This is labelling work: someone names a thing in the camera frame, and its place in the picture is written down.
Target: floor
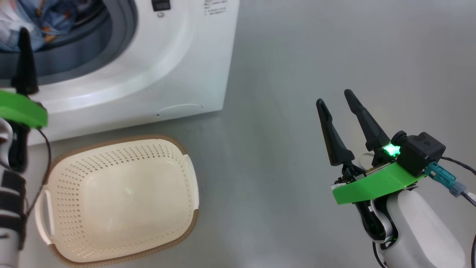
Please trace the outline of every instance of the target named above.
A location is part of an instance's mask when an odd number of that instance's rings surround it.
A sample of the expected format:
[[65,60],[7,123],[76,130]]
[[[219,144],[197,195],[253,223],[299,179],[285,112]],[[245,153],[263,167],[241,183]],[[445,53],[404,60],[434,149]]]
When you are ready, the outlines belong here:
[[[427,131],[448,156],[476,163],[475,11],[463,0],[242,0],[223,111],[54,142],[53,154],[140,134],[169,135],[188,150],[200,191],[195,230],[117,268],[376,268],[357,210],[331,194],[340,169],[328,163],[315,101],[326,101],[357,157],[365,139],[346,88],[389,136]],[[46,165],[43,144],[30,159],[31,198]],[[448,167],[476,189],[468,173]],[[429,179],[420,186],[468,255],[473,208]],[[33,220],[20,267],[63,267]]]

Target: laundry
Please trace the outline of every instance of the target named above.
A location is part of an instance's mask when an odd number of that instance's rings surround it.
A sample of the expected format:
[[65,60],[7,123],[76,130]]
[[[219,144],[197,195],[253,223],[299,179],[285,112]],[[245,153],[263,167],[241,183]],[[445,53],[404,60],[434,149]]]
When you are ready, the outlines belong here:
[[20,29],[34,51],[64,35],[98,7],[99,0],[0,0],[0,50],[17,52]]

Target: laundry basket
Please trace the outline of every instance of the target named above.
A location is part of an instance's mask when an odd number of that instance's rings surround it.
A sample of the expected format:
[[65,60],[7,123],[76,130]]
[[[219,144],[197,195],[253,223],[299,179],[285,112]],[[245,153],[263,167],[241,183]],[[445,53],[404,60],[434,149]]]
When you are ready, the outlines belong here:
[[116,264],[167,249],[183,241],[197,221],[195,171],[171,138],[98,144],[64,155],[51,167],[35,219],[52,253],[68,266]]

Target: green bracket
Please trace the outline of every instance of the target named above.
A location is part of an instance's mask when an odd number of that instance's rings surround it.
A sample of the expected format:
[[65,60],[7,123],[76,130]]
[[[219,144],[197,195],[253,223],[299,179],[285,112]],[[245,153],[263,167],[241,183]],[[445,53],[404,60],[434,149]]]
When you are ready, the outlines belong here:
[[395,162],[375,173],[370,173],[367,177],[337,187],[332,193],[339,205],[355,203],[400,191],[423,177],[425,176],[413,177]]
[[0,90],[0,118],[41,128],[48,125],[46,110],[29,98]]

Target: washing machine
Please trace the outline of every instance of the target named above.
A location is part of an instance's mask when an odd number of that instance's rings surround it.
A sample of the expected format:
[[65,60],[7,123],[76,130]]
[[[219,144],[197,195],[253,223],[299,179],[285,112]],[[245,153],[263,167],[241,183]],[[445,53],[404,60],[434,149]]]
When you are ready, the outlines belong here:
[[[54,141],[221,110],[239,0],[103,0],[35,52]],[[0,52],[0,88],[17,53]],[[42,143],[36,132],[29,144]]]

